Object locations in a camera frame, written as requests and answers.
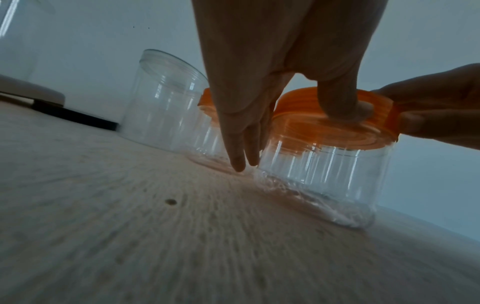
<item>wall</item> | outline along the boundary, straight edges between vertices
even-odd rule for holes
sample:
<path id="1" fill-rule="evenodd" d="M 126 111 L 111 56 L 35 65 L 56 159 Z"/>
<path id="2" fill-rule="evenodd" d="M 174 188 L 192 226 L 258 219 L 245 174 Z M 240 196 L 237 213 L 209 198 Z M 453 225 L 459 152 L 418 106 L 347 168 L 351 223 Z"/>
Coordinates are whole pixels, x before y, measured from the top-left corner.
<path id="1" fill-rule="evenodd" d="M 33 82 L 66 106 L 122 117 L 142 50 L 161 49 L 204 72 L 189 0 L 51 0 L 55 26 Z M 478 0 L 391 0 L 359 75 L 366 90 L 480 62 Z M 295 77 L 286 90 L 314 85 Z M 381 205 L 480 240 L 480 152 L 402 136 Z"/>

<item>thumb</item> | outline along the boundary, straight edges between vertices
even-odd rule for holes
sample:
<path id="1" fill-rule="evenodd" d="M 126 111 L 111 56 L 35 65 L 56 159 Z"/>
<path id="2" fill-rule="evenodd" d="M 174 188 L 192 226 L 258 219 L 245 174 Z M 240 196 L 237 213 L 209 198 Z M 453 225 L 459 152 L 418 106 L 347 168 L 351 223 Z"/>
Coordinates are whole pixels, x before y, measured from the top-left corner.
<path id="1" fill-rule="evenodd" d="M 400 114 L 400 132 L 422 138 L 480 136 L 480 110 L 430 110 Z"/>
<path id="2" fill-rule="evenodd" d="M 357 98 L 357 76 L 360 62 L 340 77 L 319 81 L 318 103 L 329 118 L 346 122 L 360 122 L 374 111 L 372 104 Z"/>

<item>table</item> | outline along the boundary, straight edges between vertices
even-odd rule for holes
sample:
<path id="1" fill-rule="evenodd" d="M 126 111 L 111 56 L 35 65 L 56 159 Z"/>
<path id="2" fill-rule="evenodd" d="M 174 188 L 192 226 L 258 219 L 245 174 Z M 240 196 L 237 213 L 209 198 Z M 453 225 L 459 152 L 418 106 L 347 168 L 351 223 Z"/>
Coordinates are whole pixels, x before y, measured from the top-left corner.
<path id="1" fill-rule="evenodd" d="M 392 211 L 335 226 L 11 102 L 0 136 L 1 303 L 480 302 L 479 244 Z"/>

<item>clear plastic container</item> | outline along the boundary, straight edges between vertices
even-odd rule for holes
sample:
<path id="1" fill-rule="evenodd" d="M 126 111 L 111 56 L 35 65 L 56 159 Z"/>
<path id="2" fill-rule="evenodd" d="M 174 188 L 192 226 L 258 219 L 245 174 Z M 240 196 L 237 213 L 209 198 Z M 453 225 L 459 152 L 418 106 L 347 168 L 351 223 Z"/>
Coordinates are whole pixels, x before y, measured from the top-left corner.
<path id="1" fill-rule="evenodd" d="M 270 141 L 256 182 L 291 206 L 340 225 L 365 228 L 375 219 L 390 154 L 398 140 L 393 102 L 358 90 L 374 105 L 361 124 L 329 120 L 317 102 L 317 89 L 284 94 L 273 114 Z"/>
<path id="2" fill-rule="evenodd" d="M 28 80 L 54 16 L 46 0 L 0 2 L 0 74 Z"/>
<path id="3" fill-rule="evenodd" d="M 182 152 L 201 114 L 197 103 L 206 87 L 207 78 L 190 64 L 162 51 L 145 50 L 120 135 Z"/>
<path id="4" fill-rule="evenodd" d="M 205 89 L 198 108 L 201 115 L 188 141 L 187 157 L 197 164 L 217 171 L 251 176 L 253 167 L 247 165 L 245 171 L 237 173 L 230 165 L 210 89 Z"/>

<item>hand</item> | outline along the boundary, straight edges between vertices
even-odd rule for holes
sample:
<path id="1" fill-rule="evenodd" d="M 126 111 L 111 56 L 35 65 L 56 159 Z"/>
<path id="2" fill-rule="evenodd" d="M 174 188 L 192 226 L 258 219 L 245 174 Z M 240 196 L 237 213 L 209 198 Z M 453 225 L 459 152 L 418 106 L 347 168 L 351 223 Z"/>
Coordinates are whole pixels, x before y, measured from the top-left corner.
<path id="1" fill-rule="evenodd" d="M 377 90 L 403 112 L 400 132 L 480 150 L 480 64 Z"/>
<path id="2" fill-rule="evenodd" d="M 192 0 L 225 148 L 259 162 L 275 102 L 295 73 L 317 81 L 333 119 L 361 121 L 357 74 L 387 0 Z"/>

